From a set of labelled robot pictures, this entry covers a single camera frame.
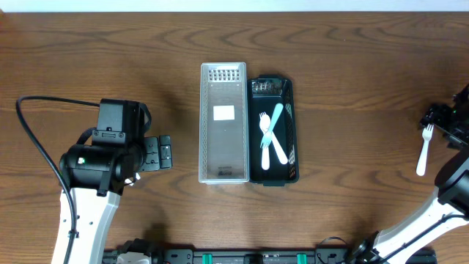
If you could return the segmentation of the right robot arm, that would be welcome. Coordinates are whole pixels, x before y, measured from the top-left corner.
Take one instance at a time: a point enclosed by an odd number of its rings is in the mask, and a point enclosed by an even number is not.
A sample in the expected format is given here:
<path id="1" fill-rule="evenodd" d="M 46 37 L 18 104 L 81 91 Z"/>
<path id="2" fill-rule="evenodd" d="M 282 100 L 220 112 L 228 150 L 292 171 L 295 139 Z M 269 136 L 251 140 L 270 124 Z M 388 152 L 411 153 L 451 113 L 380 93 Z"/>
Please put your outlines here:
<path id="1" fill-rule="evenodd" d="M 439 128 L 459 152 L 438 172 L 435 190 L 405 220 L 373 234 L 354 249 L 317 246 L 312 251 L 166 251 L 166 263 L 308 264 L 436 263 L 424 247 L 441 235 L 468 224 L 468 110 L 433 105 L 420 121 L 425 132 Z"/>

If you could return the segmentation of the light blue plastic fork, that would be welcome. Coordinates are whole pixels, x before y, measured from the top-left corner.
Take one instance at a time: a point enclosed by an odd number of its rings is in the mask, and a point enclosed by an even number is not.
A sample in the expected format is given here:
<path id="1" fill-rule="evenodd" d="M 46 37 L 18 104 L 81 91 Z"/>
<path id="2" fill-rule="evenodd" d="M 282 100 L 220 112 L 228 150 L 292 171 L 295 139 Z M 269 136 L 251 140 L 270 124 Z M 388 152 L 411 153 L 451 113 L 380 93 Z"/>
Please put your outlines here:
<path id="1" fill-rule="evenodd" d="M 273 129 L 276 126 L 276 123 L 277 123 L 277 121 L 278 121 L 278 119 L 281 115 L 281 112 L 283 111 L 283 108 L 284 108 L 284 105 L 282 103 L 277 103 L 276 104 L 276 106 L 274 108 L 274 111 L 273 111 L 273 115 L 272 115 L 271 120 L 270 120 L 270 126 L 269 126 L 267 132 L 262 137 L 262 141 L 261 141 L 261 144 L 260 144 L 260 147 L 262 149 L 265 149 L 265 148 L 269 147 L 270 143 L 272 142 Z"/>

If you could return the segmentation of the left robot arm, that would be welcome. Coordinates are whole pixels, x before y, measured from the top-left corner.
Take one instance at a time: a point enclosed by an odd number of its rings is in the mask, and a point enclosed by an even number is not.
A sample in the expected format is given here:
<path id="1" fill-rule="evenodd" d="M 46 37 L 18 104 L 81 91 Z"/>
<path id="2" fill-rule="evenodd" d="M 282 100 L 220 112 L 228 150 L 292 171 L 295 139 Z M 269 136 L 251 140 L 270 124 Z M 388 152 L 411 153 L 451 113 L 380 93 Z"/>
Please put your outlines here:
<path id="1" fill-rule="evenodd" d="M 87 139 L 81 136 L 61 157 L 67 188 L 60 196 L 53 263 L 101 263 L 124 187 L 133 185 L 141 172 L 172 167 L 168 135 L 140 138 L 128 145 L 87 145 Z"/>

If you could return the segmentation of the white plastic fork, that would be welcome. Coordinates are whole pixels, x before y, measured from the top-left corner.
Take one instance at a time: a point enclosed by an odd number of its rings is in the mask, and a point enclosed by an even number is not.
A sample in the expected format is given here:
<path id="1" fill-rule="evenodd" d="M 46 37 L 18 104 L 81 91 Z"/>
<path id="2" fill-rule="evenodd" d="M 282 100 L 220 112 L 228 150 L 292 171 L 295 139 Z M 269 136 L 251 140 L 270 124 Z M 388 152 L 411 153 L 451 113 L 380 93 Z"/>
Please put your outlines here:
<path id="1" fill-rule="evenodd" d="M 259 127 L 263 134 L 266 134 L 270 126 L 270 117 L 262 112 L 259 114 Z M 262 169 L 267 171 L 270 168 L 270 154 L 268 148 L 262 148 L 262 160 L 261 160 Z"/>
<path id="2" fill-rule="evenodd" d="M 422 145 L 421 154 L 419 156 L 417 167 L 416 167 L 416 174 L 418 176 L 423 176 L 426 171 L 426 162 L 427 162 L 427 156 L 428 156 L 429 142 L 432 139 L 433 130 L 434 130 L 433 124 L 428 124 L 428 126 L 426 126 L 422 130 L 422 139 L 424 140 L 424 142 Z"/>
<path id="3" fill-rule="evenodd" d="M 279 162 L 283 165 L 287 164 L 288 158 L 287 158 L 282 146 L 280 145 L 280 143 L 277 140 L 276 135 L 274 133 L 272 133 L 272 144 L 273 144 L 274 149 L 276 151 L 276 155 L 279 159 Z"/>

